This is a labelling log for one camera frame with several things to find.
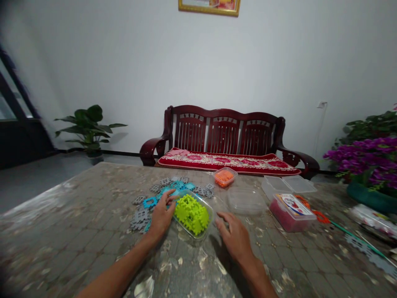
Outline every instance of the box label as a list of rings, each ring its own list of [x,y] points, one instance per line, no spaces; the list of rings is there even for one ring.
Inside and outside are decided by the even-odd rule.
[[[289,194],[278,194],[277,196],[287,208],[290,208],[294,212],[295,216],[313,215],[313,213],[295,196]]]

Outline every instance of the table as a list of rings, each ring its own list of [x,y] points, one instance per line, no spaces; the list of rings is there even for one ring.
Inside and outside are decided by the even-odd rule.
[[[201,186],[213,182],[207,172],[102,162],[3,214],[7,284],[21,297],[72,297],[141,239],[127,232],[136,209],[132,201],[172,176],[187,176]],[[240,175],[233,187],[256,189],[269,203],[260,185],[260,177]],[[317,192],[304,195],[314,209],[350,231],[358,229],[346,213],[355,203],[345,186],[315,187]],[[215,197],[206,201],[227,211],[226,196],[216,186]],[[304,233],[285,233],[269,211],[239,218],[280,297],[396,297],[396,286],[346,243],[341,231],[318,223]],[[154,281],[153,297],[250,297],[212,224],[208,237],[196,241],[172,222],[125,297],[148,280]]]

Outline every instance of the white wall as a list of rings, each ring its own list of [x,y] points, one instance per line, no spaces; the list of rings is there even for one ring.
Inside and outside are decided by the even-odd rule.
[[[346,122],[397,101],[396,13],[376,0],[242,0],[238,18],[177,1],[26,0],[2,40],[50,132],[98,103],[104,122],[129,125],[103,148],[139,152],[166,107],[193,104],[284,116],[284,144],[313,155],[327,101],[321,160]]]

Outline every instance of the toy bricks pile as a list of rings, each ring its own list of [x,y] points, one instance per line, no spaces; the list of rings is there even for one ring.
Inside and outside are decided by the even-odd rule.
[[[190,195],[184,195],[179,199],[175,216],[196,236],[205,231],[209,222],[207,209]]]
[[[139,196],[135,199],[134,204],[138,205],[138,209],[134,215],[134,219],[130,222],[130,231],[139,231],[146,233],[151,224],[151,214],[153,208],[157,205],[162,195],[171,190],[175,189],[171,195],[178,195],[182,190],[188,189],[204,197],[211,197],[214,195],[215,186],[212,184],[206,185],[206,187],[195,186],[193,183],[189,183],[188,177],[172,177],[162,179],[159,184],[152,185],[150,191],[156,194],[154,197],[147,198],[146,196]]]

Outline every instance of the fingers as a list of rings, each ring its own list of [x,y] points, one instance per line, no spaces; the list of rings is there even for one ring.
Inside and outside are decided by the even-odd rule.
[[[222,236],[222,239],[230,237],[230,232],[227,230],[225,223],[221,219],[216,219],[215,224],[219,230],[219,234]]]
[[[231,213],[217,212],[217,214],[219,217],[222,217],[224,219],[224,221],[226,221],[229,225],[233,222],[233,220],[236,219],[236,217]]]
[[[166,191],[165,193],[163,193],[163,195],[161,196],[160,201],[158,202],[158,204],[161,205],[166,205],[167,204],[167,199],[169,197],[170,194],[172,194],[173,192],[175,192],[176,189],[171,189],[169,191]]]
[[[169,217],[172,217],[175,212],[175,207],[177,206],[176,202],[172,202],[171,206],[167,210],[167,214],[169,214]]]
[[[168,198],[167,198],[167,205],[168,205],[170,202],[172,202],[173,200],[178,199],[178,198],[179,198],[179,196],[170,196],[170,197],[168,197]]]

